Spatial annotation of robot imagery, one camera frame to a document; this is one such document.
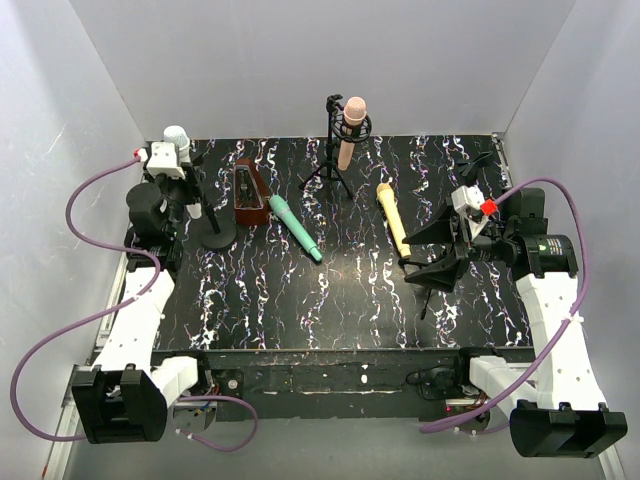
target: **purple tube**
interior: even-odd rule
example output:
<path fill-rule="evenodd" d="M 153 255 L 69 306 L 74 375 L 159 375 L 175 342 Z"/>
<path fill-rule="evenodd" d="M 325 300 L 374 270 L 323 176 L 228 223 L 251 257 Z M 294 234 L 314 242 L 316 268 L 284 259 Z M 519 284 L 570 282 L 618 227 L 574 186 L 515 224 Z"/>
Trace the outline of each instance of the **purple tube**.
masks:
<path fill-rule="evenodd" d="M 526 187 L 527 185 L 530 185 L 530 184 L 535 183 L 535 182 L 551 183 L 551 184 L 555 185 L 556 187 L 558 187 L 560 189 L 562 194 L 567 199 L 567 203 L 569 204 L 569 208 L 571 209 L 571 213 L 573 214 L 573 219 L 574 219 L 575 224 L 576 224 L 576 230 L 578 231 L 578 240 L 580 242 L 580 249 L 582 250 L 582 269 L 583 269 L 583 272 L 582 272 L 582 285 L 580 286 L 580 290 L 578 292 L 578 296 L 577 296 L 576 301 L 574 302 L 574 304 L 571 306 L 571 309 L 569 310 L 569 314 L 571 315 L 571 317 L 573 317 L 573 315 L 575 315 L 576 312 L 578 311 L 578 309 L 580 308 L 580 305 L 582 305 L 582 302 L 584 301 L 584 298 L 585 298 L 585 296 L 587 294 L 587 290 L 589 288 L 589 281 L 590 281 L 590 277 L 591 277 L 591 271 L 590 271 L 590 268 L 589 268 L 590 264 L 589 264 L 589 256 L 588 256 L 588 253 L 587 253 L 587 245 L 586 245 L 585 235 L 584 235 L 584 227 L 582 225 L 582 221 L 580 220 L 580 216 L 578 215 L 578 210 L 576 208 L 575 202 L 573 201 L 573 198 L 571 197 L 571 194 L 569 193 L 567 188 L 562 183 L 560 183 L 557 180 L 554 180 L 553 178 L 535 177 L 535 178 L 532 178 L 531 180 L 527 180 L 526 182 L 523 182 L 523 183 L 513 187 L 511 190 L 508 190 L 506 193 L 504 193 L 500 197 L 498 197 L 495 200 L 495 203 L 496 203 L 496 205 L 500 205 L 502 202 L 504 202 L 507 198 L 509 198 L 514 193 L 516 193 L 518 190 L 521 190 L 524 187 Z M 522 385 L 524 382 L 526 382 L 527 379 L 533 374 L 533 372 L 536 371 L 536 369 L 544 361 L 544 359 L 547 357 L 547 355 L 549 355 L 549 352 L 551 352 L 553 347 L 555 347 L 555 345 L 558 343 L 558 341 L 560 340 L 560 338 L 562 337 L 564 332 L 569 327 L 570 323 L 571 323 L 571 319 L 569 319 L 569 318 L 563 320 L 560 323 L 560 328 L 558 328 L 558 331 L 551 338 L 551 340 L 549 340 L 549 343 L 547 345 L 545 345 L 545 347 L 542 349 L 542 351 L 540 352 L 540 355 L 538 355 L 536 357 L 536 359 L 531 363 L 529 368 L 527 368 L 524 371 L 524 373 L 518 378 L 518 380 L 516 380 L 504 392 L 502 392 L 501 394 L 499 394 L 495 398 L 492 398 L 490 401 L 485 403 L 482 407 L 479 407 L 479 408 L 477 408 L 477 409 L 475 409 L 475 410 L 473 410 L 471 412 L 461 413 L 460 415 L 455 415 L 453 417 L 443 418 L 441 420 L 437 420 L 435 422 L 431 422 L 431 423 L 428 423 L 426 425 L 423 425 L 423 426 L 420 427 L 420 433 L 443 432 L 445 430 L 457 427 L 457 426 L 459 426 L 459 425 L 461 425 L 461 424 L 463 424 L 465 422 L 468 422 L 469 420 L 472 420 L 473 418 L 477 417 L 478 415 L 480 415 L 482 413 L 485 413 L 485 412 L 491 410 L 493 407 L 497 406 L 502 400 L 507 398 L 513 392 L 515 392 L 518 389 L 518 387 L 520 387 L 520 385 Z"/>
<path fill-rule="evenodd" d="M 253 417 L 253 428 L 251 429 L 251 432 L 249 433 L 249 435 L 247 435 L 247 438 L 245 438 L 242 442 L 238 443 L 237 445 L 233 445 L 231 447 L 225 447 L 222 445 L 217 445 L 209 440 L 207 440 L 206 438 L 200 436 L 200 435 L 196 435 L 195 433 L 190 433 L 186 430 L 183 430 L 181 428 L 178 429 L 178 431 L 180 433 L 182 433 L 183 435 L 186 435 L 189 438 L 192 438 L 193 440 L 202 443 L 203 445 L 206 445 L 209 448 L 213 448 L 214 450 L 217 450 L 219 452 L 224 452 L 224 453 L 231 453 L 231 452 L 236 452 L 238 450 L 240 450 L 243 447 L 246 447 L 247 444 L 253 440 L 253 437 L 255 436 L 256 432 L 258 431 L 258 412 L 256 412 L 256 409 L 253 408 L 253 406 L 248 403 L 245 402 L 244 400 L 240 399 L 240 398 L 235 398 L 235 397 L 225 397 L 224 395 L 204 395 L 204 396 L 195 396 L 195 397 L 181 397 L 182 401 L 185 402 L 231 402 L 231 403 L 235 403 L 238 405 L 242 405 L 244 408 L 246 408 L 247 410 L 249 410 L 251 412 L 251 416 Z"/>
<path fill-rule="evenodd" d="M 145 257 L 148 257 L 151 259 L 156 271 L 153 275 L 153 278 L 149 281 L 149 283 L 147 283 L 144 287 L 142 287 L 142 289 L 138 292 L 137 295 L 141 296 L 141 295 L 144 295 L 153 286 L 155 281 L 158 279 L 158 276 L 160 275 L 161 266 L 158 258 L 155 255 L 152 255 L 151 253 L 144 250 L 140 250 L 137 248 L 125 248 L 120 245 L 110 245 L 108 243 L 99 242 L 98 240 L 93 240 L 89 237 L 86 237 L 85 235 L 83 235 L 78 231 L 78 229 L 75 227 L 71 219 L 71 209 L 73 208 L 73 204 L 78 198 L 78 195 L 80 195 L 80 193 L 85 188 L 87 188 L 92 183 L 100 180 L 101 178 L 106 177 L 107 175 L 111 175 L 112 173 L 119 172 L 120 170 L 124 170 L 125 168 L 131 167 L 132 165 L 135 165 L 138 162 L 139 162 L 139 158 L 136 157 L 133 160 L 130 160 L 126 163 L 123 163 L 116 167 L 112 167 L 108 170 L 105 170 L 104 172 L 100 172 L 94 175 L 93 177 L 89 178 L 88 180 L 86 180 L 84 183 L 82 183 L 82 185 L 80 185 L 78 188 L 74 190 L 74 192 L 71 194 L 71 197 L 69 198 L 69 201 L 67 202 L 67 208 L 65 210 L 65 219 L 67 221 L 67 226 L 69 227 L 69 230 L 71 230 L 71 233 L 73 233 L 76 237 L 78 237 L 83 242 L 86 242 L 90 245 L 94 245 L 96 247 L 104 248 L 107 250 L 113 250 L 116 252 L 138 253 L 140 255 L 144 255 Z M 29 420 L 27 420 L 27 418 L 24 416 L 24 413 L 22 413 L 22 410 L 20 409 L 20 405 L 18 404 L 17 389 L 18 389 L 18 380 L 20 379 L 20 374 L 22 373 L 22 370 L 24 369 L 24 366 L 27 364 L 29 359 L 38 350 L 40 350 L 43 346 L 45 346 L 50 341 L 58 338 L 60 335 L 64 335 L 65 333 L 70 332 L 71 330 L 75 330 L 76 328 L 82 327 L 83 325 L 91 323 L 94 320 L 98 320 L 99 318 L 102 318 L 105 315 L 109 315 L 110 313 L 117 312 L 118 310 L 126 307 L 127 305 L 131 305 L 134 301 L 135 300 L 133 298 L 127 298 L 126 300 L 123 300 L 121 303 L 114 305 L 111 308 L 103 310 L 102 312 L 94 313 L 89 317 L 83 318 L 82 320 L 72 323 L 71 325 L 67 325 L 66 327 L 61 328 L 60 330 L 57 330 L 52 334 L 46 336 L 42 340 L 40 340 L 33 347 L 31 347 L 27 351 L 27 353 L 24 354 L 22 359 L 18 362 L 18 365 L 16 366 L 16 369 L 13 372 L 13 376 L 11 377 L 11 387 L 10 387 L 9 396 L 11 399 L 11 408 L 13 409 L 13 412 L 16 414 L 16 417 L 18 418 L 20 423 L 27 430 L 29 430 L 31 433 L 33 433 L 37 437 L 43 438 L 45 440 L 50 440 L 52 442 L 73 442 L 76 440 L 83 440 L 85 438 L 84 435 L 74 435 L 70 437 L 58 437 L 56 435 L 50 435 L 48 433 L 43 432 L 42 430 L 34 426 L 32 423 L 30 423 Z"/>

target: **round black base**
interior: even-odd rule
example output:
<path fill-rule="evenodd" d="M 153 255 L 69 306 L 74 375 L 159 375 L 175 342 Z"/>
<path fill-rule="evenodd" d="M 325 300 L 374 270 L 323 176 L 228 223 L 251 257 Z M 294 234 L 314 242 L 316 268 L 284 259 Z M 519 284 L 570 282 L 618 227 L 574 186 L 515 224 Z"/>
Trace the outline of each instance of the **round black base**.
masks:
<path fill-rule="evenodd" d="M 199 235 L 202 246 L 212 252 L 219 252 L 229 248 L 238 235 L 238 228 L 231 219 L 218 217 L 217 220 L 220 226 L 220 233 L 214 232 L 213 228 L 209 226 L 206 231 L 201 232 Z"/>

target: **white clamp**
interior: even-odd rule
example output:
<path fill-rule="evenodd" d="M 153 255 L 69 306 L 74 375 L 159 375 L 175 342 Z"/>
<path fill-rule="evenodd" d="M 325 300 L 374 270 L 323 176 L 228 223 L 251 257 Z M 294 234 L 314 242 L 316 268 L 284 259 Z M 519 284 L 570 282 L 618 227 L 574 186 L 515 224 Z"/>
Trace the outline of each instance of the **white clamp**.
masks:
<path fill-rule="evenodd" d="M 147 163 L 147 172 L 154 178 L 163 173 L 169 178 L 184 180 L 186 175 L 178 163 L 176 150 L 177 147 L 173 143 L 153 142 L 151 157 Z"/>
<path fill-rule="evenodd" d="M 481 207 L 485 202 L 484 195 L 478 187 L 466 187 L 462 186 L 457 188 L 451 194 L 451 200 L 453 201 L 453 209 L 458 212 L 460 216 L 465 218 L 469 222 L 469 229 L 471 230 L 471 240 L 476 238 L 482 229 L 489 221 L 489 217 L 482 216 L 480 222 L 476 222 L 470 216 L 471 211 L 482 212 Z"/>

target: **microphone stand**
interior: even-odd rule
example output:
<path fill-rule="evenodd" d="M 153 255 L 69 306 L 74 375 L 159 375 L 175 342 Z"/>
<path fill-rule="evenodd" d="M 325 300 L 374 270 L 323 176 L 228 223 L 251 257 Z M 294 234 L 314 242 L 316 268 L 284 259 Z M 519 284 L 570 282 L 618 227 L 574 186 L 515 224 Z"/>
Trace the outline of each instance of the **microphone stand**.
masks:
<path fill-rule="evenodd" d="M 349 143 L 364 142 L 371 135 L 371 119 L 367 115 L 362 122 L 362 125 L 358 127 L 346 125 L 344 115 L 342 113 L 344 107 L 339 103 L 339 100 L 341 99 L 342 95 L 331 95 L 327 97 L 328 133 L 327 142 L 325 144 L 326 159 L 304 182 L 298 186 L 298 188 L 300 190 L 304 190 L 307 187 L 307 184 L 318 176 L 329 180 L 330 182 L 340 182 L 347 191 L 349 199 L 353 200 L 353 193 L 351 193 L 351 190 L 340 174 L 340 170 L 338 170 L 337 151 L 335 147 L 338 146 L 339 141 Z M 351 133 L 347 133 L 345 130 L 346 128 L 351 129 Z"/>
<path fill-rule="evenodd" d="M 200 153 L 193 161 L 196 163 L 197 161 L 201 161 L 202 153 Z M 207 197 L 204 193 L 204 189 L 202 188 L 202 184 L 200 182 L 200 174 L 196 171 L 196 169 L 191 164 L 183 164 L 182 167 L 186 173 L 187 185 L 189 186 L 189 193 L 192 199 L 199 199 L 202 204 L 202 210 L 209 220 L 209 224 L 211 225 L 211 230 L 208 228 L 204 228 L 198 235 L 200 239 L 200 243 L 204 248 L 210 250 L 212 252 L 219 252 L 221 250 L 225 250 L 231 246 L 233 242 L 236 240 L 236 236 L 238 234 L 238 228 L 236 224 L 227 218 L 217 218 L 216 214 L 213 210 L 213 205 L 209 203 Z"/>

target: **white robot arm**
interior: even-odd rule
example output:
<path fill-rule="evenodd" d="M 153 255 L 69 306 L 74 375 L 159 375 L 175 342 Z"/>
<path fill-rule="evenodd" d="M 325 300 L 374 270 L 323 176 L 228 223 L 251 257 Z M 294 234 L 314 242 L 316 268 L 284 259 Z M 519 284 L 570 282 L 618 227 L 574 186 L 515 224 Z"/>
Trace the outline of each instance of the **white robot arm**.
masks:
<path fill-rule="evenodd" d="M 127 194 L 132 227 L 125 244 L 154 253 L 162 271 L 147 293 L 117 314 L 91 368 L 78 371 L 73 379 L 71 391 L 92 443 L 159 440 L 168 408 L 199 382 L 207 383 L 206 376 L 199 375 L 196 358 L 168 358 L 154 371 L 150 363 L 162 311 L 180 268 L 182 245 L 175 241 L 177 228 L 185 209 L 195 208 L 196 215 L 199 210 L 199 186 L 189 178 L 193 169 L 186 141 L 186 146 L 184 142 L 152 143 L 148 160 L 146 150 L 138 151 L 146 160 L 147 182 Z M 135 297 L 155 274 L 147 257 L 129 255 L 128 260 L 125 298 Z M 199 391 L 207 391 L 208 386 L 201 385 Z"/>
<path fill-rule="evenodd" d="M 535 362 L 539 363 L 535 378 L 530 377 L 498 403 L 509 418 L 514 446 L 527 457 L 591 458 L 622 438 L 627 422 L 623 413 L 607 408 L 589 361 L 583 319 L 577 312 L 570 313 L 578 293 L 573 246 L 564 235 L 547 234 L 544 191 L 539 188 L 522 188 L 509 195 L 500 205 L 500 218 L 490 221 L 497 206 L 485 201 L 474 185 L 476 171 L 485 159 L 475 165 L 472 162 L 467 175 L 463 172 L 464 185 L 429 224 L 404 240 L 410 245 L 445 246 L 434 262 L 401 261 L 420 267 L 405 281 L 452 292 L 471 261 L 506 263 L 527 312 L 536 357 L 541 360 Z M 541 352 L 566 319 L 571 320 L 566 330 L 543 358 Z M 510 390 L 521 373 L 493 348 L 460 350 L 457 382 L 471 384 L 489 398 Z M 451 428 L 454 423 L 441 425 Z M 438 431 L 433 428 L 421 431 Z"/>

